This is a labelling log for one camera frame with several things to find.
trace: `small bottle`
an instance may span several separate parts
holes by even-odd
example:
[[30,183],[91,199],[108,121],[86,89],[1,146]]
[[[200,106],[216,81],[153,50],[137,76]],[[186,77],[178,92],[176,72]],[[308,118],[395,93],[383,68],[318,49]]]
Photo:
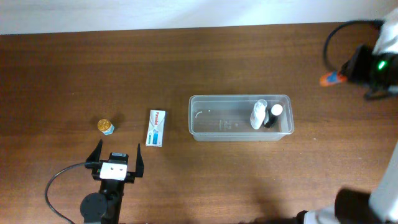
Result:
[[250,116],[250,123],[254,129],[259,129],[262,126],[262,122],[264,122],[264,118],[266,117],[266,108],[267,101],[259,100],[254,105],[253,111]]
[[281,105],[279,105],[279,104],[274,105],[270,110],[268,110],[267,111],[268,119],[264,120],[264,126],[266,128],[273,127],[273,125],[278,120],[278,116],[280,114],[282,114],[283,110],[284,110],[284,108]]
[[101,119],[97,127],[104,135],[112,134],[114,130],[113,124],[108,119]]

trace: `wooden table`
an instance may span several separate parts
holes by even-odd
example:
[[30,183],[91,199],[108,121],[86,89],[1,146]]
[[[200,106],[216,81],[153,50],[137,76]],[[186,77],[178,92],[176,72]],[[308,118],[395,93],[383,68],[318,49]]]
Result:
[[[150,109],[169,113],[164,146],[142,147],[144,178],[124,189],[121,223],[237,223],[292,217],[334,202],[342,186],[370,191],[398,134],[397,99],[366,102],[344,84],[322,88],[325,37],[337,24],[126,30],[0,36],[1,223],[61,223],[44,188],[83,162],[131,155]],[[342,30],[330,45],[340,66],[377,34]],[[277,142],[196,142],[192,95],[286,94],[295,131]],[[116,127],[104,136],[101,118]],[[84,168],[50,188],[50,201],[82,222],[80,202],[100,183]]]

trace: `green light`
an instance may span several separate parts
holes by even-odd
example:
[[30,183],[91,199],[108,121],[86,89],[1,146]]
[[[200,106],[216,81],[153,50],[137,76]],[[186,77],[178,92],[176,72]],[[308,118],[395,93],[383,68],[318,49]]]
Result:
[[381,61],[380,63],[379,63],[379,70],[382,70],[385,66],[387,65],[387,62],[386,61]]

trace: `gray plastic container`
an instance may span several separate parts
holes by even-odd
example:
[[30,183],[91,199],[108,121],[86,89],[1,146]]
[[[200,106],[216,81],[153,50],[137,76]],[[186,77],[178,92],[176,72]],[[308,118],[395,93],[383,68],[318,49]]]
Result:
[[[284,108],[276,124],[255,130],[250,115],[258,100]],[[197,141],[278,141],[294,131],[293,111],[286,95],[205,95],[189,101],[189,132]]]

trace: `white bottle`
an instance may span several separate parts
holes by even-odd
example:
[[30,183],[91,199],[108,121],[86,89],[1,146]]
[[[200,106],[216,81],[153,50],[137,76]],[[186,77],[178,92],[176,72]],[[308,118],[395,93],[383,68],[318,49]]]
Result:
[[254,105],[253,111],[250,116],[250,123],[254,129],[259,129],[266,118],[267,101],[259,100]]

